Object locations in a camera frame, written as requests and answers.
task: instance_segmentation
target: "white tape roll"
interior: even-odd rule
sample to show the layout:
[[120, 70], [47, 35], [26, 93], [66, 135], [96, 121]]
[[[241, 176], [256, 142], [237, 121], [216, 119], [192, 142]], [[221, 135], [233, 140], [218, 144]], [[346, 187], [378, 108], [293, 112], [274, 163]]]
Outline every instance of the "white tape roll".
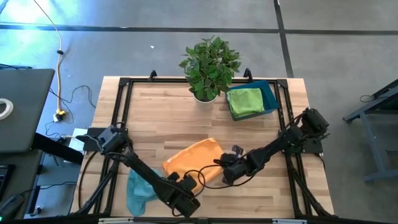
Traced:
[[11, 101], [4, 99], [4, 98], [0, 98], [0, 104], [6, 104], [6, 109], [0, 114], [0, 120], [7, 118], [11, 112], [12, 109], [14, 109], [14, 105], [12, 104]]

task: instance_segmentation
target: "wooden table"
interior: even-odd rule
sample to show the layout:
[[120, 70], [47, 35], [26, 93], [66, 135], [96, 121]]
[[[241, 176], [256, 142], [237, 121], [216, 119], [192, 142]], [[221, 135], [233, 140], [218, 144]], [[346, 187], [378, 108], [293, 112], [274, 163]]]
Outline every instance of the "wooden table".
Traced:
[[[93, 120], [93, 127], [107, 127], [116, 99], [120, 77], [104, 77]], [[308, 106], [304, 80], [289, 78], [289, 91], [294, 116]], [[163, 172], [161, 163], [182, 149], [206, 138], [215, 138], [225, 152], [237, 144], [246, 150], [265, 146], [277, 137], [279, 117], [276, 111], [255, 118], [233, 121], [225, 103], [224, 94], [218, 97], [211, 111], [198, 111], [187, 83], [135, 83], [132, 89], [127, 128], [134, 149], [148, 165]], [[285, 99], [282, 108], [284, 114]], [[89, 155], [85, 156], [84, 167]], [[302, 154], [307, 184], [325, 210], [333, 213], [328, 184], [321, 160], [312, 154]], [[87, 201], [100, 179], [103, 157], [95, 155], [88, 165], [82, 183], [82, 203]], [[120, 165], [114, 195], [112, 216], [132, 216], [126, 207], [126, 186], [130, 169]], [[222, 185], [221, 176], [209, 185]], [[108, 188], [103, 196], [106, 204]], [[75, 192], [72, 211], [78, 209], [78, 191]], [[301, 191], [300, 208], [304, 211]], [[205, 189], [198, 196], [200, 208], [193, 217], [231, 218], [292, 218], [292, 199], [284, 156], [276, 154], [255, 178], [240, 187], [221, 190]], [[148, 217], [172, 217], [169, 207], [161, 201], [147, 203]]]

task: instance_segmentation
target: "cable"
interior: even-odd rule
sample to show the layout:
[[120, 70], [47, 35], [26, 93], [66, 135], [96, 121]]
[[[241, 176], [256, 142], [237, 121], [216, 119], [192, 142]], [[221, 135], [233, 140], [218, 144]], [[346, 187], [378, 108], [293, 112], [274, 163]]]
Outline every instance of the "cable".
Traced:
[[322, 164], [323, 164], [323, 169], [326, 170], [326, 166], [325, 166], [325, 161], [323, 160], [322, 156], [319, 155], [319, 153], [314, 153], [317, 157], [319, 157], [319, 159], [321, 159]]
[[[372, 99], [371, 100], [362, 100], [362, 97], [364, 97], [364, 96], [372, 98]], [[372, 96], [371, 95], [362, 95], [362, 96], [359, 97], [359, 100], [362, 103], [369, 103], [369, 102], [372, 102], [373, 100], [380, 99], [380, 98], [388, 98], [388, 97], [387, 96], [380, 96], [380, 97], [375, 98], [373, 95]]]
[[76, 87], [76, 88], [72, 91], [72, 97], [71, 97], [71, 99], [70, 99], [69, 101], [66, 100], [66, 99], [64, 99], [64, 98], [62, 98], [62, 97], [60, 97], [60, 96], [58, 96], [57, 94], [55, 94], [54, 91], [53, 91], [51, 88], [50, 88], [50, 93], [53, 94], [54, 96], [56, 96], [57, 98], [59, 98], [60, 100], [63, 100], [64, 102], [72, 103], [72, 101], [73, 101], [73, 94], [75, 93], [75, 91], [76, 91], [77, 89], [82, 88], [82, 87], [87, 87], [87, 90], [88, 90], [88, 102], [90, 103], [91, 106], [93, 106], [94, 108], [96, 108], [96, 106], [94, 105], [93, 100], [92, 100], [93, 91], [91, 90], [91, 88], [90, 88], [88, 85], [81, 85], [81, 86]]
[[83, 183], [83, 177], [85, 176], [88, 164], [91, 162], [91, 160], [94, 158], [94, 156], [96, 154], [97, 154], [97, 152], [92, 153], [92, 155], [88, 158], [88, 160], [83, 168], [83, 171], [81, 172], [81, 177], [80, 177], [79, 187], [78, 187], [78, 195], [77, 195], [79, 209], [81, 209], [81, 185]]
[[60, 134], [60, 133], [52, 133], [52, 134], [49, 134], [49, 131], [50, 131], [51, 126], [48, 128], [47, 125], [52, 124], [52, 123], [54, 123], [54, 121], [48, 122], [47, 124], [44, 125], [44, 127], [45, 127], [45, 135], [46, 135], [47, 137], [52, 137], [52, 136], [55, 135], [55, 138], [57, 138], [58, 136], [63, 136], [64, 134]]
[[[296, 116], [295, 118], [293, 118], [293, 119], [285, 126], [285, 128], [284, 128], [284, 130], [283, 130], [281, 136], [283, 136], [283, 135], [285, 134], [285, 132], [286, 132], [286, 130], [287, 130], [287, 127], [291, 126], [295, 120], [301, 118], [302, 116], [303, 116], [303, 113], [301, 113], [301, 114], [299, 114], [298, 116]], [[240, 158], [242, 158], [242, 157], [248, 155], [251, 151], [253, 151], [253, 149], [250, 150], [249, 152], [243, 154]], [[265, 159], [266, 159], [266, 156], [264, 156], [264, 157], [262, 158], [260, 164], [263, 164], [264, 161], [265, 161]], [[253, 179], [254, 176], [260, 171], [260, 169], [254, 171], [254, 173], [253, 173], [252, 175], [250, 175], [250, 178], [248, 178], [247, 180], [245, 180], [244, 182], [241, 182], [241, 183], [239, 183], [239, 184], [225, 185], [225, 186], [221, 186], [221, 187], [209, 187], [209, 186], [206, 185], [205, 175], [204, 175], [203, 172], [202, 172], [204, 169], [209, 168], [209, 167], [220, 167], [220, 165], [218, 165], [218, 164], [208, 165], [208, 166], [202, 167], [200, 170], [188, 170], [188, 171], [186, 171], [186, 172], [184, 173], [184, 177], [185, 177], [189, 172], [197, 172], [197, 173], [198, 173], [198, 181], [199, 181], [199, 183], [203, 186], [203, 188], [199, 191], [199, 193], [196, 194], [196, 196], [199, 195], [199, 194], [201, 194], [201, 193], [203, 192], [204, 188], [208, 188], [208, 189], [225, 189], [225, 188], [228, 188], [228, 187], [239, 187], [239, 186], [241, 186], [241, 185], [246, 184], [246, 183], [249, 182], [251, 179]]]
[[178, 214], [178, 215], [175, 214], [175, 207], [172, 208], [172, 215], [173, 215], [174, 217], [180, 217], [180, 216], [182, 216], [181, 213]]
[[[54, 187], [54, 186], [61, 186], [61, 185], [64, 185], [64, 184], [76, 184], [76, 182], [74, 182], [74, 181], [65, 181], [65, 182], [62, 183], [62, 184], [53, 184], [53, 185], [50, 185], [50, 186], [48, 186], [48, 187], [40, 188], [40, 190], [46, 190], [46, 189], [49, 189], [49, 188], [51, 188], [51, 187]], [[31, 191], [34, 191], [34, 190], [36, 190], [36, 189], [25, 190], [25, 191], [21, 192], [19, 195], [23, 196], [24, 193], [26, 193], [26, 192], [31, 192]]]
[[19, 70], [19, 69], [32, 69], [32, 67], [30, 66], [12, 66], [12, 65], [6, 65], [6, 64], [1, 64], [0, 63], [0, 70], [4, 70], [7, 68], [13, 68], [15, 70]]
[[[51, 18], [49, 17], [49, 15], [47, 15], [47, 13], [42, 9], [42, 7], [37, 3], [36, 0], [33, 0], [36, 5], [40, 8], [40, 10], [45, 14], [45, 16], [47, 16], [47, 18], [49, 19], [49, 21], [52, 23], [52, 25], [54, 26], [55, 31], [57, 31], [58, 34], [58, 38], [60, 39], [60, 48], [57, 51], [58, 53], [58, 60], [57, 60], [57, 81], [58, 81], [58, 96], [61, 96], [61, 76], [60, 76], [60, 64], [61, 64], [61, 55], [63, 55], [63, 51], [62, 51], [62, 38], [61, 38], [61, 34], [57, 29], [57, 26], [54, 24], [54, 22], [51, 20]], [[60, 99], [57, 100], [57, 113], [61, 111], [61, 102]]]
[[85, 134], [84, 136], [86, 136], [86, 137], [88, 137], [89, 139], [91, 139], [91, 140], [93, 140], [94, 142], [96, 142], [96, 143], [97, 143], [97, 146], [98, 146], [98, 148], [100, 149], [100, 151], [102, 151], [102, 150], [103, 150], [103, 148], [102, 148], [102, 146], [101, 146], [100, 142], [99, 142], [97, 139], [95, 139], [95, 138], [93, 138], [93, 137], [89, 136], [88, 134]]

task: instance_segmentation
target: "yellow cable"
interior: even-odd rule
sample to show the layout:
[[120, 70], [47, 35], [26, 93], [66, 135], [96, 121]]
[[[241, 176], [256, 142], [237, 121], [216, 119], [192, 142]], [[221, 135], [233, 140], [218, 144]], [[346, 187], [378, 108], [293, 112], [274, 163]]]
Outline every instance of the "yellow cable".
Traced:
[[[54, 24], [54, 22], [51, 20], [51, 18], [49, 17], [49, 15], [47, 15], [47, 13], [45, 13], [45, 11], [42, 9], [42, 7], [37, 3], [36, 0], [33, 0], [36, 5], [42, 10], [42, 12], [45, 14], [45, 16], [47, 16], [47, 18], [50, 20], [50, 22], [52, 23], [52, 25], [54, 26], [55, 31], [57, 31], [58, 37], [60, 39], [60, 51], [62, 51], [62, 38], [61, 35], [57, 29], [57, 26]], [[58, 61], [57, 61], [57, 82], [58, 82], [58, 97], [57, 97], [57, 113], [60, 114], [62, 112], [61, 110], [61, 76], [60, 76], [60, 63], [61, 63], [61, 54], [58, 54]]]

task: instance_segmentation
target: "white flower pot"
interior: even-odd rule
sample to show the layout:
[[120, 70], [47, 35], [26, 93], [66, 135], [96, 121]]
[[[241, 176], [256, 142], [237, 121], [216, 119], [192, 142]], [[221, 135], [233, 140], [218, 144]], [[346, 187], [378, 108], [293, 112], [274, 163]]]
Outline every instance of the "white flower pot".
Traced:
[[207, 110], [211, 110], [213, 108], [213, 104], [216, 101], [218, 96], [216, 96], [213, 100], [208, 101], [208, 102], [202, 102], [202, 101], [198, 100], [195, 97], [195, 95], [193, 95], [193, 97], [194, 97], [195, 101], [197, 102], [197, 105], [196, 105], [197, 109], [201, 110], [201, 111], [207, 111]]

